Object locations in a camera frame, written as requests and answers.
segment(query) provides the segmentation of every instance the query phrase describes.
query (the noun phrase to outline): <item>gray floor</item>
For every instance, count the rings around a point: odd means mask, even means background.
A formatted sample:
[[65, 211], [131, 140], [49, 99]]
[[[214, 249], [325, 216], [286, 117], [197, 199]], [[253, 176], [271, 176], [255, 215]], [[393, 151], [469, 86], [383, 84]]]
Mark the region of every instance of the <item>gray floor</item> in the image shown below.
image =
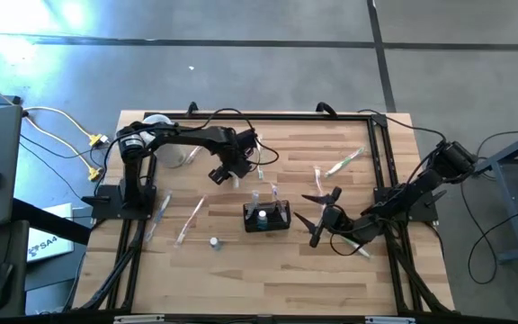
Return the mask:
[[[373, 41], [364, 0], [0, 0], [0, 32], [112, 38]], [[384, 41], [518, 43], [518, 0], [376, 0]], [[387, 50], [398, 112], [415, 125], [444, 132], [475, 150], [499, 131], [518, 130], [518, 51]], [[190, 101], [210, 109], [311, 111], [319, 101], [337, 111], [386, 111], [374, 49], [181, 48], [31, 45], [0, 40], [0, 91], [25, 105], [64, 109], [88, 130], [113, 134], [123, 109], [185, 109]], [[37, 112], [37, 122], [79, 148], [86, 138], [64, 119]], [[24, 135], [65, 152], [24, 124]], [[417, 132], [428, 153], [438, 140]], [[489, 155], [516, 140], [494, 139]], [[90, 194], [86, 169], [76, 160], [37, 150], [75, 187]], [[501, 265], [487, 285], [469, 279], [467, 256], [479, 233], [458, 186], [437, 203], [446, 265], [457, 310], [518, 320], [518, 262]], [[495, 184], [469, 179], [465, 192], [483, 228], [505, 217]], [[16, 197], [45, 207], [82, 205], [44, 165], [21, 150]], [[490, 235], [498, 250], [512, 248], [508, 226]], [[481, 245], [474, 275], [492, 264]], [[50, 292], [30, 292], [28, 312]]]

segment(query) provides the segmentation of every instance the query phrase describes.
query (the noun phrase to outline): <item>test tube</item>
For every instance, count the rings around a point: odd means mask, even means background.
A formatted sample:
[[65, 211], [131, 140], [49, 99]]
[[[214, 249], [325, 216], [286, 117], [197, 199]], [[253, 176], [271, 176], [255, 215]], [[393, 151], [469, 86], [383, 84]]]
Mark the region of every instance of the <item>test tube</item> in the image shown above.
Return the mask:
[[257, 208], [257, 204], [259, 203], [259, 192], [253, 190], [251, 192], [251, 195], [253, 200], [251, 201], [251, 207], [247, 210], [247, 214], [245, 215], [246, 220], [251, 218], [251, 215], [253, 215], [253, 212], [255, 211], [255, 208]]
[[181, 229], [181, 233], [179, 233], [179, 236], [177, 237], [177, 240], [175, 241], [174, 246], [176, 248], [180, 247], [183, 244], [183, 240], [185, 239], [185, 235], [187, 235], [187, 230], [191, 227], [191, 224], [193, 220], [195, 219], [195, 216], [197, 215], [197, 212], [202, 207], [203, 202], [205, 201], [205, 198], [207, 198], [207, 194], [203, 195], [201, 200], [199, 200], [199, 203], [197, 204], [197, 207], [195, 207], [195, 210], [193, 210], [193, 213], [191, 214], [191, 217], [189, 220], [185, 222], [185, 225], [183, 225], [183, 229]]
[[239, 177], [233, 171], [229, 171], [229, 174], [233, 178], [233, 189], [239, 188]]
[[203, 147], [194, 148], [193, 151], [191, 151], [191, 153], [189, 154], [189, 156], [185, 159], [183, 164], [190, 165], [191, 162], [193, 162], [193, 160], [195, 159], [195, 156], [197, 156], [197, 153], [199, 153], [201, 149], [203, 149]]
[[277, 185], [271, 184], [271, 189], [273, 192], [273, 198], [277, 202], [277, 207], [279, 208], [279, 213], [281, 214], [281, 218], [284, 222], [287, 222], [287, 211], [283, 207], [283, 203], [279, 200], [279, 191], [277, 190]]
[[163, 214], [165, 212], [165, 209], [167, 208], [167, 204], [169, 204], [169, 201], [171, 200], [171, 193], [171, 190], [165, 192], [165, 199], [163, 200], [163, 202], [161, 202], [161, 206], [159, 207], [157, 216], [152, 220], [153, 223], [151, 224], [151, 229], [147, 233], [145, 233], [146, 242], [149, 242], [149, 240], [153, 238], [153, 232], [155, 231], [155, 227], [161, 221], [161, 219], [163, 219]]
[[257, 228], [259, 230], [267, 230], [267, 223], [267, 212], [259, 211], [259, 214], [257, 215]]
[[[263, 135], [259, 134], [257, 136], [257, 154], [259, 155], [259, 161], [261, 161], [261, 140], [263, 139]], [[263, 170], [261, 169], [261, 166], [257, 165], [257, 175], [259, 176], [259, 180], [263, 180]]]

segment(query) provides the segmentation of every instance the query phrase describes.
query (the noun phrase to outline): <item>wooden table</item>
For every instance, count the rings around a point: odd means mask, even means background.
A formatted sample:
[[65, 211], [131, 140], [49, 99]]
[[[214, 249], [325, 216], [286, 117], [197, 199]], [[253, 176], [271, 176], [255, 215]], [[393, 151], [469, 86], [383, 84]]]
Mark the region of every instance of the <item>wooden table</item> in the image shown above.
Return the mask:
[[[142, 121], [145, 112], [123, 111], [118, 129]], [[389, 115], [411, 123], [406, 113]], [[185, 126], [202, 121], [179, 121]], [[234, 127], [242, 131], [244, 121], [213, 121], [210, 125]], [[289, 230], [246, 233], [242, 204], [251, 201], [251, 191], [260, 191], [262, 201], [272, 200], [270, 182], [279, 186], [280, 197], [291, 209], [317, 222], [320, 206], [300, 197], [317, 194], [313, 166], [327, 170], [336, 162], [366, 146], [347, 168], [323, 179], [326, 191], [343, 188], [339, 203], [347, 214], [358, 217], [373, 203], [376, 186], [371, 163], [369, 136], [364, 122], [357, 121], [253, 121], [265, 145], [281, 155], [278, 162], [264, 166], [264, 180], [248, 174], [234, 189], [231, 180], [214, 184], [207, 174], [218, 167], [217, 157], [203, 150], [190, 166], [156, 171], [158, 206], [164, 189], [173, 190], [173, 199], [153, 239], [144, 245], [138, 271], [134, 313], [199, 313], [279, 315], [388, 315], [396, 314], [389, 261], [383, 237], [365, 249], [372, 254], [338, 256], [324, 233], [317, 248], [308, 245], [309, 234], [294, 216]], [[405, 181], [419, 163], [414, 133], [389, 122], [389, 133], [399, 181]], [[272, 158], [263, 151], [262, 161]], [[117, 184], [122, 176], [119, 151], [112, 151], [106, 183]], [[387, 173], [383, 172], [386, 184]], [[188, 232], [183, 245], [173, 246], [185, 221], [200, 198], [209, 197]], [[108, 220], [94, 230], [76, 290], [75, 306], [88, 301], [112, 270], [121, 230], [121, 221]], [[451, 292], [439, 242], [424, 224], [412, 223], [409, 236], [416, 269], [441, 302], [453, 309]], [[209, 245], [211, 237], [224, 243], [220, 251]], [[335, 238], [334, 245], [351, 251]], [[408, 280], [401, 269], [407, 304], [411, 304]], [[128, 274], [123, 274], [120, 300]]]

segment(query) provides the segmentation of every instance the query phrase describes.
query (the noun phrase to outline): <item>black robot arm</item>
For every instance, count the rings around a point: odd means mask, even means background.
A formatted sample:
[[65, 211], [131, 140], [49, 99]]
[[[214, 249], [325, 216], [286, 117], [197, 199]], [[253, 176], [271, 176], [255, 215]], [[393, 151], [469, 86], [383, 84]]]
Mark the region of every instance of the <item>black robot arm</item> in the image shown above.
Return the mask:
[[376, 202], [364, 210], [359, 219], [349, 218], [343, 208], [336, 204], [341, 194], [341, 188], [338, 187], [324, 197], [303, 195], [312, 202], [325, 205], [317, 226], [301, 215], [297, 213], [295, 215], [307, 226], [311, 234], [309, 245], [313, 248], [317, 246], [323, 229], [354, 241], [361, 247], [377, 236], [385, 235], [387, 244], [392, 247], [394, 257], [403, 266], [409, 275], [409, 280], [416, 285], [418, 292], [431, 311], [450, 312], [437, 300], [421, 279], [413, 264], [409, 262], [396, 240], [392, 225], [400, 220], [401, 214], [404, 214], [405, 222], [403, 226], [406, 226], [406, 216], [408, 216], [409, 209], [424, 194], [430, 193], [445, 183], [458, 184], [462, 182], [471, 175], [475, 163], [476, 158], [461, 144], [442, 141], [429, 155], [425, 170], [413, 182], [400, 184], [393, 188], [384, 201]]
[[[154, 136], [148, 144], [139, 135], [146, 131]], [[158, 122], [146, 124], [135, 121], [117, 132], [119, 149], [124, 165], [121, 181], [121, 199], [125, 208], [136, 208], [144, 204], [146, 189], [139, 181], [141, 160], [153, 154], [165, 144], [195, 145], [206, 148], [211, 155], [217, 155], [221, 166], [211, 170], [209, 177], [220, 185], [234, 174], [244, 177], [251, 169], [247, 160], [256, 148], [254, 129], [236, 133], [234, 129], [220, 126], [184, 127], [179, 124]]]

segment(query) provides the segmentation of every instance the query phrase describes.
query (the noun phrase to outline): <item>metal stand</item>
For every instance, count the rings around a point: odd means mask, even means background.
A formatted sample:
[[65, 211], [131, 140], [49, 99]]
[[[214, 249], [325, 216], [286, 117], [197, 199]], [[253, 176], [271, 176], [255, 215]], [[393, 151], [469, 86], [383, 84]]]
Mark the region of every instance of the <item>metal stand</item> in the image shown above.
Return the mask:
[[[380, 168], [379, 153], [377, 153], [379, 149], [377, 141], [375, 139], [374, 126], [376, 125], [380, 127], [381, 137], [383, 138], [385, 156], [388, 165], [387, 170], [389, 175], [389, 181], [391, 182], [392, 187], [398, 184], [398, 179], [395, 168], [395, 158], [393, 156], [393, 149], [391, 147], [391, 141], [389, 137], [387, 118], [385, 118], [385, 115], [371, 115], [371, 119], [367, 121], [367, 127], [369, 129], [369, 135], [371, 140], [371, 154], [373, 157], [373, 161], [375, 161], [375, 177], [377, 180], [377, 190], [375, 191], [379, 191], [385, 188], [385, 183], [383, 182], [383, 174]], [[400, 235], [402, 247], [402, 251], [400, 253], [403, 255], [404, 258], [406, 258], [410, 266], [415, 268], [413, 254], [411, 253], [411, 243], [409, 242], [409, 235], [406, 227], [402, 227], [400, 229]], [[405, 298], [403, 296], [403, 285], [401, 283], [398, 261], [395, 253], [396, 251], [394, 249], [394, 246], [392, 244], [387, 244], [388, 263], [391, 272], [391, 280], [393, 282], [393, 293], [395, 295], [397, 311], [407, 311], [409, 310], [409, 308], [406, 306]], [[416, 285], [412, 280], [409, 280], [409, 286], [411, 289], [411, 298], [413, 300], [413, 309], [415, 309], [416, 311], [422, 311], [423, 304], [421, 303], [421, 297], [419, 296], [419, 292], [417, 291]]]
[[[513, 179], [509, 176], [510, 173], [517, 171], [518, 159], [515, 159], [517, 157], [518, 140], [477, 165], [474, 173], [474, 175], [481, 175], [489, 170], [495, 173], [496, 183], [501, 190], [509, 217], [518, 213], [518, 188], [513, 181], [509, 181], [510, 178]], [[509, 222], [518, 241], [518, 217], [511, 218]], [[501, 263], [518, 260], [518, 248], [498, 254], [497, 259]]]
[[[143, 209], [140, 211], [136, 211], [137, 215], [141, 216], [145, 212], [151, 213], [153, 210], [153, 201], [155, 197], [156, 188], [153, 186], [155, 181], [155, 171], [156, 171], [156, 157], [151, 156], [149, 158], [149, 165], [147, 167], [147, 176], [145, 188], [149, 189], [148, 195], [150, 198], [150, 206], [145, 208], [148, 211], [144, 211]], [[127, 282], [127, 289], [125, 292], [125, 298], [121, 305], [121, 309], [127, 310], [130, 312], [131, 305], [133, 304], [133, 299], [135, 296], [135, 285], [137, 283], [138, 269], [139, 269], [139, 261], [141, 258], [141, 249], [143, 248], [143, 238], [145, 235], [145, 227], [147, 225], [147, 215], [143, 215], [138, 217], [138, 227], [135, 232], [135, 236], [133, 240], [127, 246], [127, 241], [130, 235], [130, 228], [132, 219], [123, 220], [123, 224], [121, 226], [121, 234], [119, 245], [117, 246], [117, 253], [115, 255], [115, 265], [113, 266], [112, 272], [109, 274], [99, 291], [97, 291], [92, 299], [84, 304], [80, 309], [76, 311], [83, 310], [98, 310], [105, 298], [107, 298], [107, 310], [116, 309], [117, 303], [117, 295], [119, 291], [119, 283], [121, 279], [121, 274], [127, 264], [131, 262], [130, 270], [129, 270], [129, 280]]]

